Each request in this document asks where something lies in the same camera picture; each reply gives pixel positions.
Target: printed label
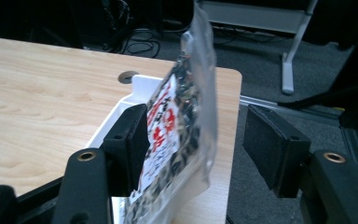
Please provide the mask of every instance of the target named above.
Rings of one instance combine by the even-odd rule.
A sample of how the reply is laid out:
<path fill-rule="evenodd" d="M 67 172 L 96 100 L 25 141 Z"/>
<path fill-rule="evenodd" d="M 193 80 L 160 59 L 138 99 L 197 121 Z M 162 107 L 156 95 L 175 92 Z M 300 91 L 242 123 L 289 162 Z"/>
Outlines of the printed label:
<path fill-rule="evenodd" d="M 161 88 L 156 102 L 147 112 L 150 148 L 146 153 L 138 190 L 131 194 L 130 203 L 135 202 L 143 194 L 170 160 L 172 154 L 179 149 L 180 138 L 177 132 L 179 108 L 174 101 L 175 91 L 176 77 L 173 75 Z"/>

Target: gray carpet floor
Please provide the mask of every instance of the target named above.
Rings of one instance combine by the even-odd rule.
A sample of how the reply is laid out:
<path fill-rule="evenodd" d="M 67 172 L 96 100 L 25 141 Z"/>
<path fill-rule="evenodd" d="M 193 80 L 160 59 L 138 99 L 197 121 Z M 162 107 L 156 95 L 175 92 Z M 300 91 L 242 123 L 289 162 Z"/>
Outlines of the gray carpet floor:
<path fill-rule="evenodd" d="M 158 40 L 158 59 L 175 60 L 180 50 L 180 35 L 165 34 Z M 339 50 L 337 43 L 325 46 L 302 42 L 293 60 L 295 93 L 281 91 L 282 54 L 287 52 L 291 38 L 246 34 L 241 38 L 215 34 L 217 66 L 236 69 L 242 74 L 241 94 L 270 102 L 292 102 L 327 91 L 351 53 Z M 227 223 L 303 223 L 299 199 L 278 199 L 268 189 L 255 164 L 242 146 L 247 107 L 240 106 L 232 175 L 228 198 Z M 282 116 L 312 141 L 311 151 L 344 150 L 338 126 Z"/>

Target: black cable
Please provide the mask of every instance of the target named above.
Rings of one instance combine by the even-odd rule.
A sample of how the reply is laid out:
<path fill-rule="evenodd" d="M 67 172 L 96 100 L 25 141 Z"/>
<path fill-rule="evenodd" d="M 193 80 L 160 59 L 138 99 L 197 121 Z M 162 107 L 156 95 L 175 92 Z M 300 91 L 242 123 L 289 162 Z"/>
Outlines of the black cable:
<path fill-rule="evenodd" d="M 281 39 L 279 39 L 277 41 L 272 41 L 274 39 L 277 39 L 276 35 L 253 34 L 253 33 L 249 32 L 249 31 L 238 31 L 238 29 L 236 27 L 229 27 L 229 26 L 214 26 L 213 27 L 213 32 L 216 35 L 224 35 L 226 37 L 231 38 L 227 42 L 215 43 L 217 45 L 228 44 L 228 43 L 233 42 L 236 39 L 245 40 L 245 41 L 252 41 L 252 42 L 255 42 L 255 43 L 277 43 L 277 42 L 281 42 L 281 41 L 286 39 L 286 38 L 281 38 Z M 266 37 L 267 39 L 254 38 L 254 37 L 250 37 L 250 35 L 257 36 L 257 37 L 263 37 L 263 38 Z"/>
<path fill-rule="evenodd" d="M 113 31 L 120 29 L 129 23 L 130 7 L 123 0 L 114 1 L 113 5 L 110 0 L 101 0 L 103 11 L 109 26 Z"/>
<path fill-rule="evenodd" d="M 231 219 L 231 217 L 228 216 L 228 214 L 226 215 L 226 220 L 229 224 L 235 224 L 235 222 Z"/>
<path fill-rule="evenodd" d="M 136 35 L 147 34 L 147 37 L 140 38 Z M 156 58 L 159 54 L 160 44 L 157 40 L 154 40 L 155 36 L 149 30 L 135 30 L 131 33 L 131 36 L 126 40 L 125 45 L 121 51 L 124 54 L 126 51 L 131 55 L 137 55 L 146 53 L 149 51 L 156 51 L 151 58 Z"/>
<path fill-rule="evenodd" d="M 178 29 L 178 30 L 163 30 L 164 33 L 176 33 L 176 34 L 182 34 L 190 29 L 190 25 L 185 26 L 184 28 Z"/>

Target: plastic bag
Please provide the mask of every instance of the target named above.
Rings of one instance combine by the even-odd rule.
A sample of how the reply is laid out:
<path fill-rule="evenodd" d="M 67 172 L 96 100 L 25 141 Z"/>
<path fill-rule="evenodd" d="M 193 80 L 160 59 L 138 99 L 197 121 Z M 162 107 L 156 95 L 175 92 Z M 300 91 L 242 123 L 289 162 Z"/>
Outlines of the plastic bag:
<path fill-rule="evenodd" d="M 197 3 L 181 44 L 175 66 L 147 104 L 151 146 L 138 190 L 114 199 L 115 223 L 170 223 L 209 188 L 217 143 L 215 53 L 211 24 Z"/>

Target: snack package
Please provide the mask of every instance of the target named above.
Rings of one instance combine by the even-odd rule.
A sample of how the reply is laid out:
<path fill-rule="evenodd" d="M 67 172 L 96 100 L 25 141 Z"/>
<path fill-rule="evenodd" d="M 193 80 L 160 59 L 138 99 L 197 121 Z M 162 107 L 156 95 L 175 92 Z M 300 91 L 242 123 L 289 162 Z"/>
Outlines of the snack package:
<path fill-rule="evenodd" d="M 211 24 L 197 3 L 181 44 L 175 66 L 147 103 L 150 148 L 138 190 L 113 200 L 115 223 L 170 223 L 209 188 L 217 143 L 215 53 Z"/>

